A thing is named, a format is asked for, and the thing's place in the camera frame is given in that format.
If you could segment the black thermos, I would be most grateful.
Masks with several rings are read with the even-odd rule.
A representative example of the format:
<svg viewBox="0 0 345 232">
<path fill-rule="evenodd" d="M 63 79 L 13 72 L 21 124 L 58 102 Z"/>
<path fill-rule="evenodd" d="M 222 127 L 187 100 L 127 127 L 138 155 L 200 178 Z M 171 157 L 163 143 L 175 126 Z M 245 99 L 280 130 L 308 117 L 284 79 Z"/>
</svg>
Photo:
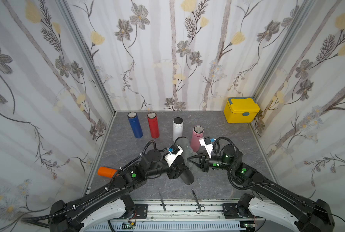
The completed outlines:
<svg viewBox="0 0 345 232">
<path fill-rule="evenodd" d="M 185 161 L 184 161 L 184 158 L 182 158 L 181 156 L 178 156 L 176 160 L 174 161 L 174 163 L 185 164 Z M 190 171 L 188 167 L 187 167 L 187 170 L 180 175 L 180 178 L 186 185 L 193 184 L 195 180 L 192 172 Z"/>
</svg>

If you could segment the red thermos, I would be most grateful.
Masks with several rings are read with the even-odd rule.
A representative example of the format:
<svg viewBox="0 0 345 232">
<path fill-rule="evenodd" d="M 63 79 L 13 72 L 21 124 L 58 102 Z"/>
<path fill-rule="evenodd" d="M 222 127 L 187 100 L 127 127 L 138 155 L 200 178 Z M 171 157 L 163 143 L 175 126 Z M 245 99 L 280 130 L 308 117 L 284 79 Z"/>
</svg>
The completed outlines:
<svg viewBox="0 0 345 232">
<path fill-rule="evenodd" d="M 149 112 L 147 115 L 148 125 L 150 128 L 151 137 L 154 139 L 159 138 L 158 117 L 155 112 Z"/>
</svg>

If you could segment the blue thermos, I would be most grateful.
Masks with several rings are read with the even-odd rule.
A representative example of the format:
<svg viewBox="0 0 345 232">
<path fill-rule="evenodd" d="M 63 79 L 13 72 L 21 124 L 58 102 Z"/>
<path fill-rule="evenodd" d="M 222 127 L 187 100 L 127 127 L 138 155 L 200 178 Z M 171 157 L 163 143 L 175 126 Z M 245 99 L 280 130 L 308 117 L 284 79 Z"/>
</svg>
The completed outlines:
<svg viewBox="0 0 345 232">
<path fill-rule="evenodd" d="M 140 125 L 140 121 L 136 112 L 129 112 L 128 113 L 128 121 L 130 123 L 131 129 L 134 133 L 136 138 L 142 138 L 143 132 Z"/>
</svg>

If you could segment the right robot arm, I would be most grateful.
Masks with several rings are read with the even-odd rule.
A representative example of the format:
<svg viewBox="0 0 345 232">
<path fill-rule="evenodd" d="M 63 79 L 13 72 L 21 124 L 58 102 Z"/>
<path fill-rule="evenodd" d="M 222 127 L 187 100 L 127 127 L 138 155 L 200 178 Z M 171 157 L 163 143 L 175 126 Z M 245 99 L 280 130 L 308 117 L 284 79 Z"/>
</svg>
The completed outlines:
<svg viewBox="0 0 345 232">
<path fill-rule="evenodd" d="M 203 172 L 225 170 L 229 183 L 237 190 L 252 190 L 272 201 L 268 203 L 244 194 L 235 213 L 241 218 L 261 217 L 295 232 L 332 232 L 335 221 L 329 205 L 321 199 L 313 201 L 276 184 L 242 161 L 243 154 L 228 144 L 213 155 L 197 154 L 188 161 Z"/>
</svg>

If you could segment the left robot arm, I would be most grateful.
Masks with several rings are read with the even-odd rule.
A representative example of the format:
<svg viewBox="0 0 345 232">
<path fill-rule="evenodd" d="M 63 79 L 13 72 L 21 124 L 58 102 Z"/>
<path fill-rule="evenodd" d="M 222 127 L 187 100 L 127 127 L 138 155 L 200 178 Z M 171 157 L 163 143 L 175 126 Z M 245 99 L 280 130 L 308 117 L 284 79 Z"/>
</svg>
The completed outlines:
<svg viewBox="0 0 345 232">
<path fill-rule="evenodd" d="M 48 218 L 49 230 L 84 232 L 108 219 L 128 218 L 136 210 L 129 193 L 163 174 L 192 184 L 194 176 L 185 164 L 181 149 L 177 151 L 167 155 L 156 149 L 143 152 L 140 158 L 116 171 L 108 184 L 69 203 L 62 200 L 54 203 Z"/>
</svg>

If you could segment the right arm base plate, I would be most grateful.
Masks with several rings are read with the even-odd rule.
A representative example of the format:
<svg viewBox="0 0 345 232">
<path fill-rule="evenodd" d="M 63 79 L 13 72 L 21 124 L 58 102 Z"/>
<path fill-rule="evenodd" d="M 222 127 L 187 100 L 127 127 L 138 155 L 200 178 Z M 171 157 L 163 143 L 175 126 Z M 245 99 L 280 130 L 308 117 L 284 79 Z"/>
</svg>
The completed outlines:
<svg viewBox="0 0 345 232">
<path fill-rule="evenodd" d="M 239 215 L 237 204 L 222 204 L 222 215 L 225 217 L 225 219 L 242 218 L 241 215 Z"/>
</svg>

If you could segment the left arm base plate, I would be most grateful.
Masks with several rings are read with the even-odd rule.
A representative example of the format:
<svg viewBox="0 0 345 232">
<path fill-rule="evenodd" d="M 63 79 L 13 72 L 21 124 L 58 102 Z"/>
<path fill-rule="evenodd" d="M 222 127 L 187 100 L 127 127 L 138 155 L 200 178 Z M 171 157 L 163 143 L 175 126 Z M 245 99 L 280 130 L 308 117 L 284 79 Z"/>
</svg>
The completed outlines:
<svg viewBox="0 0 345 232">
<path fill-rule="evenodd" d="M 147 219 L 148 204 L 135 204 L 135 211 L 132 219 Z"/>
</svg>

